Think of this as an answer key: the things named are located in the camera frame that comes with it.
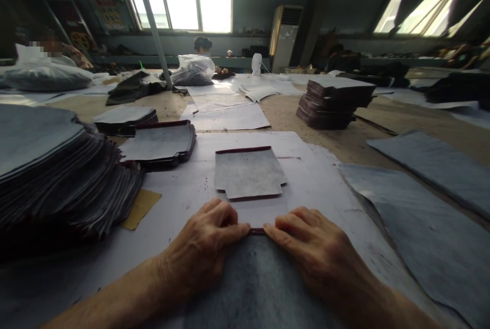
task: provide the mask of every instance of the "air conditioner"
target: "air conditioner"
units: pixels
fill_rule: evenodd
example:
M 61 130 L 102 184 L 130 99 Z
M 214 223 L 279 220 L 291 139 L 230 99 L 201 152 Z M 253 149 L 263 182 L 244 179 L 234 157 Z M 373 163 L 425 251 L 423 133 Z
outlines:
M 301 6 L 281 5 L 276 8 L 269 45 L 269 58 L 274 74 L 284 72 L 284 67 L 289 66 L 302 12 Z

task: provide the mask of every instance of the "dark hair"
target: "dark hair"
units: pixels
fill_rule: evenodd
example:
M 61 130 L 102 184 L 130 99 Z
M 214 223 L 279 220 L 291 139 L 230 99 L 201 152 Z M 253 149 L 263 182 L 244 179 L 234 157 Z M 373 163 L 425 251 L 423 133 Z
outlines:
M 25 28 L 27 30 L 27 42 L 45 41 L 55 36 L 55 32 L 53 30 L 38 22 L 28 24 L 27 26 L 25 26 Z
M 213 42 L 209 40 L 209 38 L 203 36 L 197 37 L 194 39 L 194 49 L 198 51 L 200 47 L 204 49 L 211 49 L 213 48 Z

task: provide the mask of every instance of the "ceiling beam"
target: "ceiling beam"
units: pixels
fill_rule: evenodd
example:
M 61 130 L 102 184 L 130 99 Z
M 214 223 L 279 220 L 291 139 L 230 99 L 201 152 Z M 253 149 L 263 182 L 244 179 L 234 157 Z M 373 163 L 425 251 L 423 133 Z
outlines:
M 298 27 L 290 64 L 307 66 L 310 63 L 330 0 L 308 0 Z

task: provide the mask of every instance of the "yellow paper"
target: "yellow paper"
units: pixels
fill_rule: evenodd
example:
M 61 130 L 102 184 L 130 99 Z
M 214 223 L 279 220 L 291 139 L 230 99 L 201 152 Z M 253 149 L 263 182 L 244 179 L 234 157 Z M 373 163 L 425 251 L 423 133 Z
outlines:
M 141 189 L 138 195 L 136 195 L 136 200 L 134 200 L 129 216 L 120 224 L 121 227 L 135 230 L 139 222 L 141 222 L 141 219 L 143 219 L 161 197 L 161 194 Z

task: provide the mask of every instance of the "white plastic bag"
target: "white plastic bag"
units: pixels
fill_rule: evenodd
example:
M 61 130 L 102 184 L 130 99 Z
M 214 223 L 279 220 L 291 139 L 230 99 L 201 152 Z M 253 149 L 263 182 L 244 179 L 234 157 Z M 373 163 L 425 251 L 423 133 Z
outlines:
M 16 65 L 4 72 L 1 84 L 19 90 L 49 92 L 84 89 L 92 83 L 93 73 L 53 63 L 39 47 L 21 47 L 17 47 L 19 58 Z
M 180 67 L 172 76 L 172 82 L 177 86 L 212 85 L 214 62 L 210 57 L 199 55 L 179 56 Z

